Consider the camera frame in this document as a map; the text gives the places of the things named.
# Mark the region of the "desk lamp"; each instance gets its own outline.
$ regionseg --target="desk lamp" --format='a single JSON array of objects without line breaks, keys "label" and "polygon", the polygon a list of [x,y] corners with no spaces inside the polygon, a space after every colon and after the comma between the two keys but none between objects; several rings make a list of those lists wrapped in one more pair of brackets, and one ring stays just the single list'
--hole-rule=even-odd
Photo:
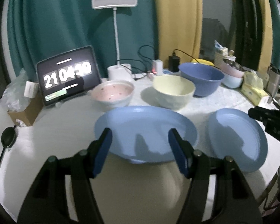
[{"label": "desk lamp", "polygon": [[93,9],[113,8],[113,23],[114,23],[117,65],[108,67],[109,80],[121,79],[121,80],[132,81],[131,65],[123,64],[123,66],[121,66],[119,62],[120,54],[119,54],[116,10],[118,7],[135,7],[137,6],[138,0],[91,0],[91,3]]}]

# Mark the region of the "cardboard box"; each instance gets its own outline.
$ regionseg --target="cardboard box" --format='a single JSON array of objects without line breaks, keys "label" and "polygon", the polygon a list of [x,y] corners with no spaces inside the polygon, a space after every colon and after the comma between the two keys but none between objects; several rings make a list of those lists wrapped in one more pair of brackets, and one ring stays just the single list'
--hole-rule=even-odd
[{"label": "cardboard box", "polygon": [[41,95],[37,92],[34,99],[31,100],[28,107],[22,112],[8,111],[8,115],[11,117],[15,125],[19,125],[17,119],[23,121],[26,126],[32,126],[39,112],[43,108],[43,102]]}]

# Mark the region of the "yellow curtain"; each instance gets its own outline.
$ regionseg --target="yellow curtain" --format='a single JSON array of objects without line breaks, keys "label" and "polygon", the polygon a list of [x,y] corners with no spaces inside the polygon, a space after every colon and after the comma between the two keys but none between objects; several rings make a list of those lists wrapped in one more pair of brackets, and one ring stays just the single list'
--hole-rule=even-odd
[{"label": "yellow curtain", "polygon": [[[180,49],[198,58],[202,30],[202,0],[155,0],[158,18],[159,58],[168,67],[168,56]],[[176,52],[181,63],[191,61]]]},{"label": "yellow curtain", "polygon": [[269,0],[259,0],[262,14],[262,48],[258,71],[265,73],[270,66],[273,48],[273,26]]}]

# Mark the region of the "power strip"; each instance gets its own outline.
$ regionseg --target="power strip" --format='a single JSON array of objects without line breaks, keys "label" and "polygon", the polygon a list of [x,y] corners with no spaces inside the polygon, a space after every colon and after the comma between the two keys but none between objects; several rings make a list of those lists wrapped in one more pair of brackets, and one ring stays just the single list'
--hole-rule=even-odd
[{"label": "power strip", "polygon": [[[180,72],[171,72],[168,69],[163,69],[163,74],[162,75],[175,75],[175,76],[180,76]],[[156,74],[154,74],[153,72],[150,72],[147,74],[148,78],[153,81],[155,77],[157,77]]]}]

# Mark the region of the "light blue bowl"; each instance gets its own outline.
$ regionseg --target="light blue bowl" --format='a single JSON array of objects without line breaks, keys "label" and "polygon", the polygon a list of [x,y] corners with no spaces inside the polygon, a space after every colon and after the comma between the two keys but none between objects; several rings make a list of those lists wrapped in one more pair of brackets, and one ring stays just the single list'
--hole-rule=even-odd
[{"label": "light blue bowl", "polygon": [[204,64],[187,62],[181,64],[179,70],[183,78],[195,84],[194,95],[199,97],[207,97],[214,93],[224,79],[220,70]]}]

